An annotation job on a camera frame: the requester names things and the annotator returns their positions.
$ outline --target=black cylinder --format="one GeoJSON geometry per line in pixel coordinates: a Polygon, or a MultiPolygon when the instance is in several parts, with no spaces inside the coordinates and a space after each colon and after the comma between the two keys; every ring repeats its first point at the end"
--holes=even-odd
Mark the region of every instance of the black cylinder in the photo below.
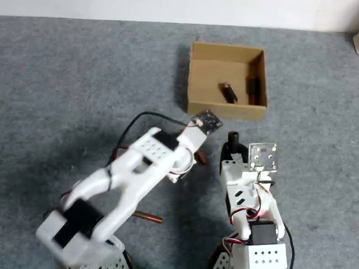
{"type": "Polygon", "coordinates": [[[228,149],[229,153],[236,154],[238,153],[238,144],[240,141],[240,134],[238,132],[229,132],[228,133],[228,149]]]}

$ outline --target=copper rod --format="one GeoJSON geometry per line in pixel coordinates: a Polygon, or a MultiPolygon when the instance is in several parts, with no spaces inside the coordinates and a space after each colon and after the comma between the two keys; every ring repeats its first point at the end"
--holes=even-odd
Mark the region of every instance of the copper rod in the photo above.
{"type": "Polygon", "coordinates": [[[139,217],[139,218],[144,219],[144,220],[153,221],[155,223],[162,223],[162,218],[161,217],[157,217],[157,216],[154,216],[154,215],[151,215],[151,214],[147,214],[147,213],[142,212],[142,211],[135,211],[132,215],[134,217],[139,217]]]}

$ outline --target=brown cardboard box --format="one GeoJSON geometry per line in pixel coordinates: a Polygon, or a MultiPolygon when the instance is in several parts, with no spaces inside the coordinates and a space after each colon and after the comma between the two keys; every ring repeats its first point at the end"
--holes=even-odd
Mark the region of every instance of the brown cardboard box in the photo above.
{"type": "Polygon", "coordinates": [[[264,52],[259,48],[194,42],[188,77],[188,113],[210,109],[227,118],[260,119],[267,107],[264,52]],[[259,105],[250,105],[247,78],[260,79],[259,105]],[[219,84],[231,84],[237,104],[228,104],[219,84]]]}

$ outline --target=black wire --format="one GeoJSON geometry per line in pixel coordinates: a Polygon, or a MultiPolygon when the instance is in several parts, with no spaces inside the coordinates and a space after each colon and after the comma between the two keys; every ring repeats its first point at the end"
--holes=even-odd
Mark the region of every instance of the black wire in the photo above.
{"type": "Polygon", "coordinates": [[[111,153],[111,156],[106,164],[106,166],[108,166],[114,159],[115,155],[116,155],[116,152],[117,150],[121,147],[121,144],[123,143],[123,141],[125,140],[125,137],[126,137],[126,134],[129,132],[129,130],[131,129],[131,127],[135,124],[135,122],[143,115],[152,115],[152,116],[156,116],[156,117],[160,117],[160,118],[163,118],[163,119],[166,119],[170,122],[173,122],[175,124],[178,124],[178,125],[181,125],[181,126],[187,126],[186,123],[184,122],[181,122],[179,120],[176,120],[176,119],[172,119],[166,115],[163,115],[163,114],[160,114],[160,113],[157,113],[157,112],[149,112],[149,111],[144,111],[140,114],[138,114],[133,120],[132,122],[130,122],[130,124],[126,127],[125,131],[122,133],[121,137],[118,139],[117,141],[117,144],[116,144],[116,147],[112,150],[112,153],[111,153]]]}
{"type": "Polygon", "coordinates": [[[294,257],[295,257],[295,251],[294,251],[294,244],[293,244],[293,238],[292,238],[292,235],[291,235],[291,232],[289,231],[288,227],[286,226],[286,224],[283,222],[284,224],[284,227],[286,229],[286,232],[288,234],[288,237],[289,237],[289,242],[291,244],[291,249],[292,249],[292,259],[291,259],[291,265],[289,267],[289,269],[293,269],[293,266],[294,266],[294,257]]]}
{"type": "Polygon", "coordinates": [[[270,184],[270,186],[273,186],[275,184],[275,181],[273,181],[273,180],[260,180],[257,182],[261,183],[261,184],[270,184]]]}

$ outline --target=cylindrical object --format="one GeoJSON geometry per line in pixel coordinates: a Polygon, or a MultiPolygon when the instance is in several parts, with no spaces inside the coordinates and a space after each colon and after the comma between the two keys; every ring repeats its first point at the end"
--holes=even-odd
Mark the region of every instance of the cylindrical object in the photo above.
{"type": "Polygon", "coordinates": [[[238,152],[238,144],[240,142],[240,134],[238,132],[228,132],[228,149],[229,153],[236,154],[238,152]]]}
{"type": "Polygon", "coordinates": [[[260,80],[257,77],[248,78],[248,97],[250,105],[259,105],[260,80]]]}
{"type": "Polygon", "coordinates": [[[203,152],[200,151],[200,150],[197,150],[197,151],[195,152],[195,159],[196,159],[196,161],[199,161],[199,162],[202,163],[202,164],[206,164],[206,163],[207,163],[206,157],[204,156],[203,152]]]}
{"type": "Polygon", "coordinates": [[[149,220],[149,221],[153,221],[153,222],[156,222],[156,223],[162,223],[162,218],[161,217],[157,217],[157,216],[154,216],[154,215],[151,215],[151,214],[147,214],[147,213],[142,212],[142,211],[135,211],[132,215],[134,217],[139,217],[139,218],[144,219],[144,220],[149,220]]]}
{"type": "Polygon", "coordinates": [[[231,88],[231,85],[228,83],[223,83],[221,85],[221,91],[225,98],[225,100],[230,104],[236,104],[238,102],[238,98],[234,91],[231,88]]]}

